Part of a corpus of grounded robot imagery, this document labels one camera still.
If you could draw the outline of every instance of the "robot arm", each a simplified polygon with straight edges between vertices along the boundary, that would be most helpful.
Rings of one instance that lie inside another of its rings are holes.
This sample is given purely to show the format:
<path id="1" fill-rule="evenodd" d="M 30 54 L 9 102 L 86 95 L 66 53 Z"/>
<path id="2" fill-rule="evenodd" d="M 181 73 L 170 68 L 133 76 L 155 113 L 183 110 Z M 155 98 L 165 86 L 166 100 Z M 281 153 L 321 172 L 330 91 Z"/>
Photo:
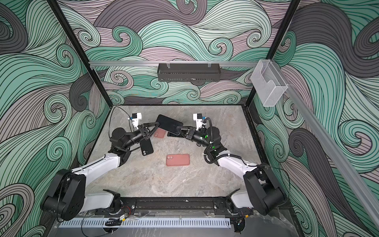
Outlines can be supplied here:
<path id="1" fill-rule="evenodd" d="M 42 199 L 41 209 L 63 220 L 71 220 L 80 212 L 98 208 L 119 211 L 120 194 L 104 190 L 108 193 L 85 195 L 85 188 L 101 175 L 123 165 L 131 154 L 130 147 L 148 140 L 158 126 L 158 122 L 142 124 L 137 126 L 138 130 L 129 133 L 123 128 L 115 129 L 110 139 L 112 147 L 109 153 L 82 167 L 62 169 L 55 174 Z"/>
<path id="2" fill-rule="evenodd" d="M 209 118 L 209 128 L 178 127 L 180 134 L 199 145 L 203 145 L 204 159 L 208 164 L 215 163 L 224 167 L 244 180 L 247 191 L 238 191 L 231 195 L 231 200 L 237 208 L 254 207 L 262 215 L 266 215 L 277 204 L 286 199 L 286 193 L 274 175 L 271 167 L 265 163 L 257 165 L 233 155 L 221 144 L 220 131 L 212 126 Z"/>
<path id="3" fill-rule="evenodd" d="M 221 144 L 219 129 L 212 127 L 211 120 L 202 117 L 201 114 L 195 115 L 197 128 L 190 126 L 177 128 L 184 138 L 206 147 L 204 159 L 207 163 L 215 163 L 229 169 L 245 181 L 247 191 L 238 191 L 230 196 L 235 207 L 254 207 L 266 215 L 285 199 L 284 189 L 271 168 L 266 164 L 250 163 L 238 155 L 231 154 Z M 134 117 L 138 122 L 141 116 Z M 71 220 L 80 212 L 99 208 L 117 213 L 121 208 L 120 194 L 104 190 L 108 193 L 85 195 L 85 188 L 101 175 L 123 165 L 131 154 L 130 147 L 142 140 L 148 140 L 158 126 L 158 122 L 142 124 L 137 126 L 138 130 L 134 132 L 126 132 L 123 128 L 115 129 L 110 138 L 112 147 L 109 153 L 82 167 L 70 171 L 63 169 L 56 173 L 41 202 L 41 209 L 63 220 Z"/>

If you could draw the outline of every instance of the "pink phone case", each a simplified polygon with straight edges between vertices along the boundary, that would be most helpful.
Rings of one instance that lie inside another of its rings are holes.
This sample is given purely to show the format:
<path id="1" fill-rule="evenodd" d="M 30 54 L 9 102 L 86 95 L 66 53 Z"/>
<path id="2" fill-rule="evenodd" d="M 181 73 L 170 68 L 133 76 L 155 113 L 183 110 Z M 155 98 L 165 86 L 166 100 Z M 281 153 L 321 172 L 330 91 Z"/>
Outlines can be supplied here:
<path id="1" fill-rule="evenodd" d="M 167 166 L 185 166 L 190 164 L 189 154 L 175 154 L 167 155 L 166 165 Z"/>
<path id="2" fill-rule="evenodd" d="M 157 138 L 164 138 L 164 135 L 166 134 L 166 130 L 161 129 L 160 127 L 155 131 L 154 137 Z"/>

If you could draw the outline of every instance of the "pink swirl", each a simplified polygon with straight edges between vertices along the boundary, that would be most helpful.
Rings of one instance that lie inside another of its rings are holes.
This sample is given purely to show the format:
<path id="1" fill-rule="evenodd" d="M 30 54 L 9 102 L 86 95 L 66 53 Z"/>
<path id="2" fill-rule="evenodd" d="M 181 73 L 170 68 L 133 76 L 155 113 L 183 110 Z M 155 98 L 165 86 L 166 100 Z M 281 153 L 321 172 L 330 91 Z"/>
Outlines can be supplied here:
<path id="1" fill-rule="evenodd" d="M 133 77 L 129 73 L 123 70 L 111 72 L 111 80 L 115 83 L 123 83 L 125 78 L 128 79 L 128 83 L 125 86 L 131 88 L 133 86 Z"/>
<path id="2" fill-rule="evenodd" d="M 200 89 L 200 98 L 206 98 L 222 91 L 229 90 L 251 90 L 252 86 L 245 86 L 239 82 L 231 80 L 222 80 L 211 82 Z"/>
<path id="3" fill-rule="evenodd" d="M 59 0 L 69 6 L 74 11 L 82 15 L 91 24 L 95 22 L 100 13 L 114 0 L 89 0 L 89 1 L 69 1 Z"/>
<path id="4" fill-rule="evenodd" d="M 134 82 L 133 79 L 128 80 L 128 84 L 125 86 L 119 86 L 110 82 L 102 82 L 102 84 L 106 90 L 129 90 L 132 88 Z"/>
<path id="5" fill-rule="evenodd" d="M 151 61 L 172 61 L 175 59 L 195 61 L 195 59 L 191 56 L 188 56 L 187 54 L 180 52 L 179 50 L 167 47 L 147 48 L 142 50 L 139 56 Z"/>
<path id="6" fill-rule="evenodd" d="M 235 55 L 245 51 L 245 50 L 251 49 L 247 45 L 247 38 L 249 37 L 250 34 L 252 34 L 254 32 L 256 32 L 256 31 L 250 30 L 250 31 L 247 31 L 247 32 L 239 35 L 239 36 L 236 36 L 236 37 L 230 39 L 230 41 L 233 44 L 233 57 Z M 270 38 L 261 47 L 270 48 L 272 43 L 274 42 L 274 38 L 275 38 L 277 32 L 278 32 L 278 29 L 276 29 L 276 28 L 271 29 Z"/>

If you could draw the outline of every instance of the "red wire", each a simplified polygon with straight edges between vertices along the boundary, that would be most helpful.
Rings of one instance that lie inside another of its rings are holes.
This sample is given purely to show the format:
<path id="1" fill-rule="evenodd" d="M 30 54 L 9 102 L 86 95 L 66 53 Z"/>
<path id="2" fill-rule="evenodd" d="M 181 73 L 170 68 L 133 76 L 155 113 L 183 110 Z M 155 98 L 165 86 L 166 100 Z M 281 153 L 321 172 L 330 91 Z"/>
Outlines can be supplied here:
<path id="1" fill-rule="evenodd" d="M 129 214 L 128 215 L 130 216 L 130 214 L 132 213 L 130 207 L 128 207 L 128 206 L 123 206 L 123 207 L 127 207 L 129 209 Z"/>

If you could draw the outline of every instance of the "wall-mounted basket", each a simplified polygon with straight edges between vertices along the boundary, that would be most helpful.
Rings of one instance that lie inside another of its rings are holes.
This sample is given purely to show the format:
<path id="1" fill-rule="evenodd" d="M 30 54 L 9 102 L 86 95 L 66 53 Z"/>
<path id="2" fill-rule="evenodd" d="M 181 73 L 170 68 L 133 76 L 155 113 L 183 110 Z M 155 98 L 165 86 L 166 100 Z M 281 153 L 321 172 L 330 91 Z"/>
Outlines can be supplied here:
<path id="1" fill-rule="evenodd" d="M 264 107 L 273 107 L 288 88 L 279 65 L 271 60 L 259 60 L 251 82 Z"/>

